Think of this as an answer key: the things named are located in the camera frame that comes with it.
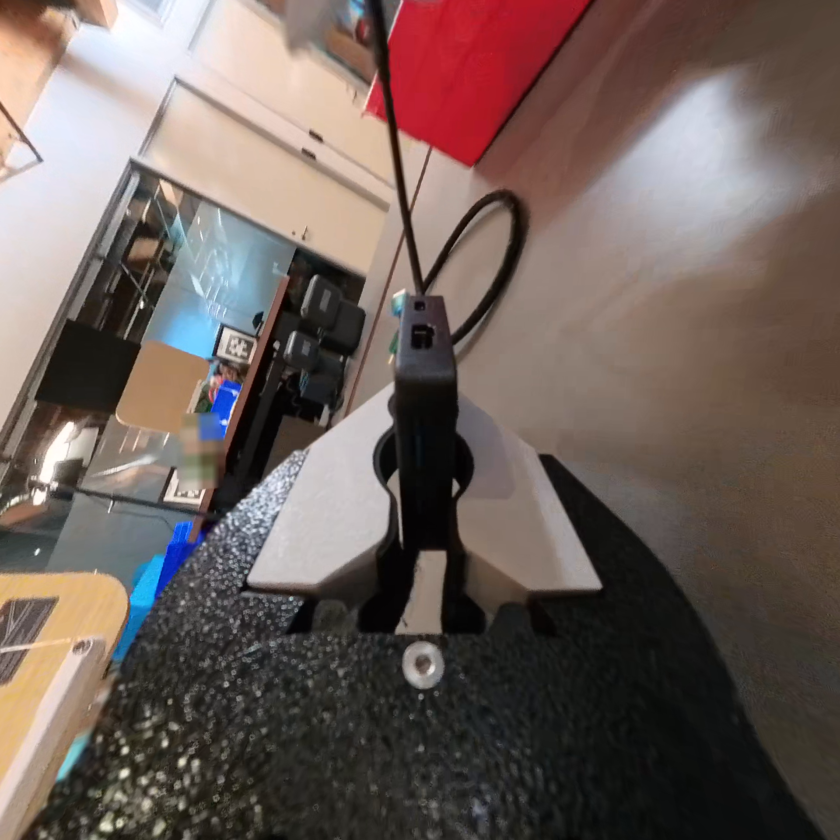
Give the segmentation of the black wall panel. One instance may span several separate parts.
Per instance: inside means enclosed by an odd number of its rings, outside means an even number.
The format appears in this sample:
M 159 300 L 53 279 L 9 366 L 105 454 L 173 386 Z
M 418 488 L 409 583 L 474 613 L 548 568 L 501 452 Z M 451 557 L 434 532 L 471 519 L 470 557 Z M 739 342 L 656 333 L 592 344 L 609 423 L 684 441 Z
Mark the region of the black wall panel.
M 35 401 L 114 415 L 140 348 L 140 343 L 67 320 Z

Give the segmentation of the black light stand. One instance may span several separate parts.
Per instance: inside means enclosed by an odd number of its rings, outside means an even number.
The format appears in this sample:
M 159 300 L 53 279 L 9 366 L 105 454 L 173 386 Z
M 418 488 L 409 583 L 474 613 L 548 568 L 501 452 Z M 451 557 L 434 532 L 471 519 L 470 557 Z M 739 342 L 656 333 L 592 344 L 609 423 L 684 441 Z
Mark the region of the black light stand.
M 156 515 L 167 513 L 194 518 L 199 508 L 160 501 L 166 479 L 173 467 L 175 466 L 164 468 L 153 460 L 139 458 L 90 474 L 78 458 L 64 458 L 52 463 L 44 459 L 38 469 L 26 471 L 25 486 L 32 496 L 41 495 L 43 501 L 73 501 L 76 497 L 84 497 L 103 503 L 110 511 L 116 506 L 124 506 L 154 511 Z M 135 480 L 152 480 L 155 482 L 156 493 L 153 497 L 146 498 L 133 490 L 125 491 L 126 480 L 129 483 Z

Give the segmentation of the framed marker tag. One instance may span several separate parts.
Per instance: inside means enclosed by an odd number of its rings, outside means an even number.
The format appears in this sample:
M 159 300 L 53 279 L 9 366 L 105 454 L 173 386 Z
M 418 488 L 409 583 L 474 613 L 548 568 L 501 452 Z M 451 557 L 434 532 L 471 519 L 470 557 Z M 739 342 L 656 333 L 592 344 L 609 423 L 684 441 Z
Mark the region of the framed marker tag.
M 217 328 L 213 357 L 231 364 L 250 365 L 257 344 L 256 336 L 222 323 Z
M 173 467 L 164 483 L 160 501 L 183 507 L 199 508 L 205 491 L 205 488 L 195 487 L 189 482 L 184 482 L 180 478 L 179 470 Z

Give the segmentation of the black label sticker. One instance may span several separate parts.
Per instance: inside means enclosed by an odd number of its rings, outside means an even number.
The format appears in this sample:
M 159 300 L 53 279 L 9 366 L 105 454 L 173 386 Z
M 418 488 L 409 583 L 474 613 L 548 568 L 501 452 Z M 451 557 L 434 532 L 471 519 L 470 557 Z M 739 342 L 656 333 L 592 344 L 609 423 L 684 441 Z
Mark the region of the black label sticker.
M 59 598 L 7 599 L 1 607 L 1 686 L 11 683 Z

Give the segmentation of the wooden stand board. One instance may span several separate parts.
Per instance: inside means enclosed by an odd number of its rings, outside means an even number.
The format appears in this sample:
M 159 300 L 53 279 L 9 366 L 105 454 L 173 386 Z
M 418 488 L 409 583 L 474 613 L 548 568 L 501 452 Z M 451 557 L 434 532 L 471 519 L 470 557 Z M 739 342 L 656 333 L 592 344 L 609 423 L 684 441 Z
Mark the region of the wooden stand board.
M 20 838 L 88 722 L 130 602 L 97 572 L 2 573 L 7 599 L 59 598 L 13 680 L 1 686 L 1 838 Z

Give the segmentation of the white double door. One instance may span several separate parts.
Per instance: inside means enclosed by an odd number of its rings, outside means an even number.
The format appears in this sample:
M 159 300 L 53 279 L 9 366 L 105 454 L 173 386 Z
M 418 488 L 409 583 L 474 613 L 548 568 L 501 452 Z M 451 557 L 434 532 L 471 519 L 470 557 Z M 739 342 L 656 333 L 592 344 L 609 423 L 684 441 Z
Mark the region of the white double door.
M 328 60 L 291 52 L 284 25 L 258 2 L 209 2 L 190 49 L 204 68 L 316 145 L 393 188 L 386 129 L 364 114 L 366 92 Z

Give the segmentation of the black adapter hub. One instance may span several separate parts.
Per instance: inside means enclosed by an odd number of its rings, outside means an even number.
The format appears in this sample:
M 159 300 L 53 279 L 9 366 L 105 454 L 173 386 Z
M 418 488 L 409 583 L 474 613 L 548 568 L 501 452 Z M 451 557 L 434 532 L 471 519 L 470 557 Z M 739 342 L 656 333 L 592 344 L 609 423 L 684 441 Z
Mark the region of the black adapter hub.
M 429 297 L 419 264 L 392 95 L 382 2 L 368 1 L 377 77 L 391 146 L 396 198 L 414 294 L 403 305 L 395 357 L 395 451 L 405 551 L 446 550 L 450 542 L 458 413 L 455 356 L 444 301 Z

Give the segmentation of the red storage bin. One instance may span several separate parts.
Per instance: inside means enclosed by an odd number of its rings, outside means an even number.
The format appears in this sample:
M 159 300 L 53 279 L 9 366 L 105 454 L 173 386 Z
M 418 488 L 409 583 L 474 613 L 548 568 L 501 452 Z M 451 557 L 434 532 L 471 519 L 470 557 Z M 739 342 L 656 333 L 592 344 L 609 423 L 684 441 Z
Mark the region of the red storage bin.
M 401 2 L 388 38 L 397 128 L 475 166 L 591 5 Z

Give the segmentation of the long brown-edged table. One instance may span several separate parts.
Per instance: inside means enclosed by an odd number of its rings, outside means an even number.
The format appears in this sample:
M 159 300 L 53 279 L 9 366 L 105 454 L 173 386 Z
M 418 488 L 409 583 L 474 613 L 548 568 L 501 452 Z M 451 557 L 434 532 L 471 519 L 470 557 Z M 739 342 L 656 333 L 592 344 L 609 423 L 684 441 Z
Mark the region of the long brown-edged table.
M 266 426 L 279 371 L 273 371 L 276 351 L 274 331 L 287 298 L 289 276 L 279 280 L 276 294 L 260 332 L 245 382 L 234 405 L 224 439 L 222 483 L 203 499 L 192 524 L 191 538 L 196 539 L 221 518 L 236 500 L 248 492 L 253 463 Z

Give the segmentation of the black hard case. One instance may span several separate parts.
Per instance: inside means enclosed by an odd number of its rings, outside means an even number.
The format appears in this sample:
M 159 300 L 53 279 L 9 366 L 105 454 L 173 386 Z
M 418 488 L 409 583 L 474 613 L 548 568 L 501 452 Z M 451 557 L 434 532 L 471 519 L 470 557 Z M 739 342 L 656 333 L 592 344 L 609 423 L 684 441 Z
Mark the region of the black hard case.
M 343 299 L 341 289 L 320 274 L 314 275 L 306 289 L 301 306 L 301 319 L 317 329 L 331 329 L 336 322 Z
M 313 373 L 319 367 L 320 344 L 310 334 L 293 330 L 289 333 L 282 351 L 286 366 L 304 373 Z
M 351 357 L 361 343 L 365 311 L 358 305 L 341 300 L 332 327 L 325 330 L 321 345 L 334 354 Z

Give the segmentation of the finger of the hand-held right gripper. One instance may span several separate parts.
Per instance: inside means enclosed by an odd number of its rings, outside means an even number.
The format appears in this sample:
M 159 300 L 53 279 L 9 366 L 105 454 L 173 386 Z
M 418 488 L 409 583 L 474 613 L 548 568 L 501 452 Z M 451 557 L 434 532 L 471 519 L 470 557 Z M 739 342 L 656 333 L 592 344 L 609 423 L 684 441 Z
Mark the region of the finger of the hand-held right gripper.
M 335 8 L 334 1 L 285 1 L 282 16 L 289 49 L 320 48 L 333 25 Z

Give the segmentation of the blue storage bin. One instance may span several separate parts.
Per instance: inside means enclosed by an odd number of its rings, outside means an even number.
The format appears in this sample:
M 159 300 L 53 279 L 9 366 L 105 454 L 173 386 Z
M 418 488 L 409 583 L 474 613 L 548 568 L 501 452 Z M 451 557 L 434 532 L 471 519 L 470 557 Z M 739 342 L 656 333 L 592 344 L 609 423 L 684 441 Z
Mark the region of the blue storage bin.
M 138 569 L 129 598 L 128 622 L 115 649 L 114 659 L 124 659 L 158 597 L 203 540 L 202 537 L 193 540 L 192 533 L 192 521 L 177 522 L 165 551 L 156 554 Z

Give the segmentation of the glass partition window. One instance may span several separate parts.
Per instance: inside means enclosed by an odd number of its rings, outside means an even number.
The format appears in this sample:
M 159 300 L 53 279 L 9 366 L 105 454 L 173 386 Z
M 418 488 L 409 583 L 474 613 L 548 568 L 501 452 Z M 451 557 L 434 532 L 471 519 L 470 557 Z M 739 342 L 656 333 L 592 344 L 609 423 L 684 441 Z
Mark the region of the glass partition window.
M 45 459 L 79 459 L 89 473 L 137 459 L 167 468 L 180 461 L 178 433 L 128 425 L 114 415 L 35 401 L 67 320 L 140 345 L 160 342 L 198 357 L 224 379 L 244 383 L 247 365 L 213 357 L 220 324 L 257 338 L 279 280 L 287 298 L 274 350 L 298 325 L 310 279 L 320 274 L 344 299 L 361 300 L 364 276 L 291 239 L 133 167 L 48 332 L 24 384 L 22 403 L 2 433 L 2 572 L 103 571 L 127 581 L 161 553 L 181 516 L 98 501 L 32 496 L 26 471 Z

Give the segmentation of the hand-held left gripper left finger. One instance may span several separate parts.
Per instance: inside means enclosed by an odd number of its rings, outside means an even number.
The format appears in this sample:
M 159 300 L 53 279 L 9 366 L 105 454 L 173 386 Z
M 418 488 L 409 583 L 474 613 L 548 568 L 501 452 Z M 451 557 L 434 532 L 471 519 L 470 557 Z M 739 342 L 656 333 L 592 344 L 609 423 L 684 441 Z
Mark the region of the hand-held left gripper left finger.
M 392 501 L 374 453 L 392 428 L 393 390 L 379 391 L 308 449 L 248 573 L 249 589 L 317 599 L 373 595 Z

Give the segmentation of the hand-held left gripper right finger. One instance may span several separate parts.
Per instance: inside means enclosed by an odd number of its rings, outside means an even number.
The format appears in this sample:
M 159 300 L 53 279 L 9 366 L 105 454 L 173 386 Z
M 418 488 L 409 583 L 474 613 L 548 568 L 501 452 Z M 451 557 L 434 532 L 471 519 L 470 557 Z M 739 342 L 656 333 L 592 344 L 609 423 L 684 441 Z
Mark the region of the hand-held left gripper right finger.
M 474 471 L 456 503 L 465 590 L 480 607 L 582 595 L 602 581 L 537 451 L 469 399 L 457 431 Z

